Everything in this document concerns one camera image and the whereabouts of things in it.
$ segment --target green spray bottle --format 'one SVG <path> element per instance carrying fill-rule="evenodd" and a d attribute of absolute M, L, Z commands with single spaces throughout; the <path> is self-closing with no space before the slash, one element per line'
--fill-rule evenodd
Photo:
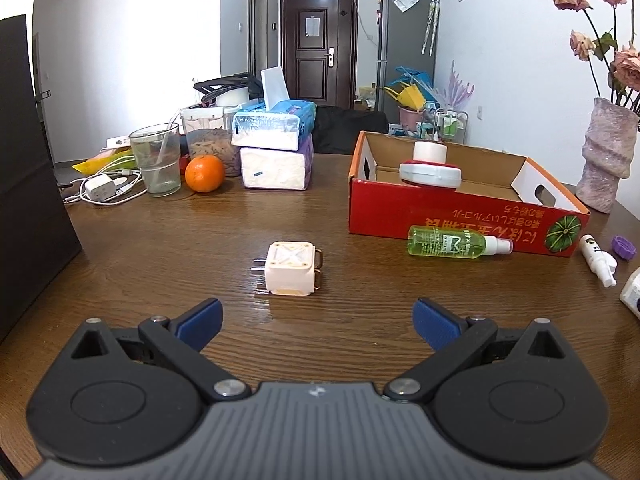
<path fill-rule="evenodd" d="M 409 229 L 406 248 L 414 256 L 477 258 L 509 254 L 513 251 L 513 242 L 495 236 L 484 236 L 471 229 L 438 229 L 414 225 Z"/>

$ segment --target glass of water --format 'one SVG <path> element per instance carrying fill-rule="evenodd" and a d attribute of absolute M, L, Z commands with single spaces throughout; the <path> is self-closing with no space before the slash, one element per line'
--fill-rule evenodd
<path fill-rule="evenodd" d="M 155 124 L 129 135 L 146 192 L 166 196 L 180 189 L 180 137 L 178 124 Z"/>

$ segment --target brown wooden tabletop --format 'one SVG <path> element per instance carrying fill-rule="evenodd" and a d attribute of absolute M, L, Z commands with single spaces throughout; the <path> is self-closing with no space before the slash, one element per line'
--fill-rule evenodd
<path fill-rule="evenodd" d="M 430 354 L 411 307 L 429 296 L 460 316 L 524 327 L 548 317 L 603 389 L 609 429 L 596 463 L 640 478 L 640 323 L 618 299 L 640 258 L 620 263 L 604 289 L 582 255 L 510 254 L 479 260 L 409 256 L 405 242 L 348 234 L 350 158 L 316 155 L 306 192 L 244 190 L 238 179 L 197 196 L 148 196 L 113 208 L 69 207 L 84 252 L 40 295 L 0 346 L 0 443 L 21 472 L 40 457 L 24 410 L 47 367 L 86 318 L 135 326 L 175 317 L 208 296 L 225 307 L 222 332 L 204 350 L 255 386 L 261 380 L 367 381 L 382 387 Z M 588 230 L 640 246 L 640 222 L 616 205 Z M 276 240 L 324 251 L 322 289 L 306 298 L 256 296 L 252 260 Z"/>

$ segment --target marbled vase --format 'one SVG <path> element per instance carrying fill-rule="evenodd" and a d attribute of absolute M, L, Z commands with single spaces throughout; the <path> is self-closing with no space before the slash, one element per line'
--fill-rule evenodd
<path fill-rule="evenodd" d="M 610 213 L 618 183 L 629 178 L 638 134 L 638 116 L 628 108 L 596 97 L 582 147 L 586 163 L 575 195 L 587 206 Z"/>

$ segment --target purple cap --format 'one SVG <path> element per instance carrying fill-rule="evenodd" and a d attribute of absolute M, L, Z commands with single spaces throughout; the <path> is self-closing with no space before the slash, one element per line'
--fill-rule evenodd
<path fill-rule="evenodd" d="M 636 256 L 635 246 L 626 238 L 622 236 L 614 236 L 611 241 L 611 247 L 613 251 L 620 256 L 623 260 L 631 260 Z"/>

